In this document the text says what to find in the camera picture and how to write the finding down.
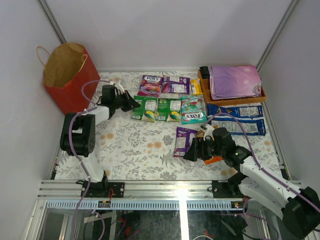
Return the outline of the red paper bag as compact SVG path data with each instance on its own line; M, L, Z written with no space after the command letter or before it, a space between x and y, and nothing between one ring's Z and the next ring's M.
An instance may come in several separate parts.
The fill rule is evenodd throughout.
M100 75L86 48L78 43L67 42L52 53L37 46L36 54L43 66L43 86L57 107L66 115L86 109L92 99Z

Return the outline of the yellow snack packet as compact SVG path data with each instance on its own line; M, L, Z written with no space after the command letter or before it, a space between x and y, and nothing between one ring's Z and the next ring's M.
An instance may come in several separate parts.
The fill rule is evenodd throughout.
M190 87L191 87L191 91L192 91L193 96L199 96L199 95L203 94L199 78L195 78L195 79L190 80Z

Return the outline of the orange Fox's candy bag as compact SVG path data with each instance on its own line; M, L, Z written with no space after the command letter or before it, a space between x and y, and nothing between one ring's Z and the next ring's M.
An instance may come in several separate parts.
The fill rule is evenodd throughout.
M196 137L197 138L203 138L204 137L204 134L205 132L203 130L199 130L196 134ZM204 163L206 165L209 165L209 164L213 164L213 163L216 163L216 162L219 162L219 161L222 161L223 158L221 156L212 156L211 158L207 159L207 160L204 160Z

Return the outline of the green white snack packet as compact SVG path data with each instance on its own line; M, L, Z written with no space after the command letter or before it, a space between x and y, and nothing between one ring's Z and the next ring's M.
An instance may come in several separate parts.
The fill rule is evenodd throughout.
M203 100L197 96L182 96L181 100L181 124L204 123L207 113Z

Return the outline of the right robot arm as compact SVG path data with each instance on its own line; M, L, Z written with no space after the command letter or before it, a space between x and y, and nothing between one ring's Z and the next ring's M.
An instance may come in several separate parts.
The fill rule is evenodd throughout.
M286 229L303 239L320 225L320 199L311 187L301 188L272 173L254 158L254 153L237 145L226 128L206 125L204 135L195 137L184 159L208 161L220 157L237 173L228 179L233 197L247 196L271 210Z

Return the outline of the purple snack packet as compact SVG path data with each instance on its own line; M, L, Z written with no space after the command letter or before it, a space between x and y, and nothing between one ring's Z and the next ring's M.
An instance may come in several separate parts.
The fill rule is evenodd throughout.
M196 137L197 130L177 127L176 128L176 141L173 151L174 157L183 157L190 149L193 138Z
M161 92L166 94L189 94L190 78L164 75Z

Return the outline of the blue chips bag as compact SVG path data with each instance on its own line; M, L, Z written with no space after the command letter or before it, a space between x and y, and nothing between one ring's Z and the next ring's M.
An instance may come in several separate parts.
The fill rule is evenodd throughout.
M261 105L222 107L214 104L207 105L208 118L217 115L209 123L216 128L226 128L233 135L243 135L237 119L248 136L265 136L266 125Z

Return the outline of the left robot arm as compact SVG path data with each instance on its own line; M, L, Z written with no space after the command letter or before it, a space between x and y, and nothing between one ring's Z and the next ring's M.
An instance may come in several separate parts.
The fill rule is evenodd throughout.
M82 197L111 199L124 196L125 184L109 182L94 153L96 125L109 120L118 109L128 112L140 106L121 84L111 82L102 86L101 97L92 108L65 115L60 149L75 157L86 174L85 179L75 182L82 186Z

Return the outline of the green yellow snack bag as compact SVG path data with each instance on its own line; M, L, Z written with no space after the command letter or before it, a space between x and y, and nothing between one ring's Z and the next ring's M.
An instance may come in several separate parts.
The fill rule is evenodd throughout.
M157 121L180 122L181 100L174 98L159 98L157 103Z

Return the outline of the colourful snack packet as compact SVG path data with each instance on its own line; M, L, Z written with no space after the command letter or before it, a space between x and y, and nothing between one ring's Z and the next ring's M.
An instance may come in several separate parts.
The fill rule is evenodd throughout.
M152 96L158 98L162 91L163 77L143 75L140 82L138 96Z

